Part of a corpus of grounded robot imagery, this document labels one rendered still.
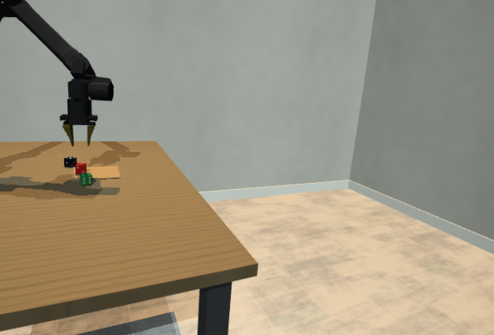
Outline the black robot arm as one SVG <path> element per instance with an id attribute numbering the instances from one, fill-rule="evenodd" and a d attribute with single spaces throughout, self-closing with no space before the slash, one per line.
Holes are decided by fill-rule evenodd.
<path id="1" fill-rule="evenodd" d="M 92 100 L 112 101 L 111 79 L 96 76 L 89 60 L 56 32 L 26 0 L 0 0 L 0 22 L 3 17 L 16 17 L 71 70 L 74 79 L 68 82 L 69 98 L 80 102 L 90 97 L 90 116 Z"/>

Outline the green die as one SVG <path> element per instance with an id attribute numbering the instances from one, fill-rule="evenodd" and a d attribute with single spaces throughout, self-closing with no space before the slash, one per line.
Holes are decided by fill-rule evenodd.
<path id="1" fill-rule="evenodd" d="M 91 173 L 80 174 L 80 184 L 89 185 L 93 183 L 93 177 Z"/>

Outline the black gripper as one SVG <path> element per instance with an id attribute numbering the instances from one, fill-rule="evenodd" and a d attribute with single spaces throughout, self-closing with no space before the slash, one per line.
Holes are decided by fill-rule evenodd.
<path id="1" fill-rule="evenodd" d="M 97 121 L 98 119 L 97 115 L 90 116 L 89 99 L 76 102 L 76 99 L 69 98 L 69 115 L 62 114 L 59 118 L 61 121 L 64 120 L 63 129 L 68 135 L 72 147 L 73 125 L 87 125 L 87 144 L 89 147 L 90 138 L 96 125 L 96 122 L 90 121 Z"/>

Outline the black die with white pips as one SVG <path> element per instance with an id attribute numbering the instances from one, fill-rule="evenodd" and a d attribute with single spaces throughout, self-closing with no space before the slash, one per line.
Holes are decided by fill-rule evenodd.
<path id="1" fill-rule="evenodd" d="M 65 157 L 64 158 L 64 166 L 74 167 L 74 166 L 76 166 L 76 164 L 77 164 L 76 157 Z"/>

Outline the red die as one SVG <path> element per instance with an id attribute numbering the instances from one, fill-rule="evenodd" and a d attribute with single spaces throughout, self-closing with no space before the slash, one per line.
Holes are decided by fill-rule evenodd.
<path id="1" fill-rule="evenodd" d="M 84 174 L 84 173 L 86 173 L 86 163 L 77 163 L 76 174 Z"/>

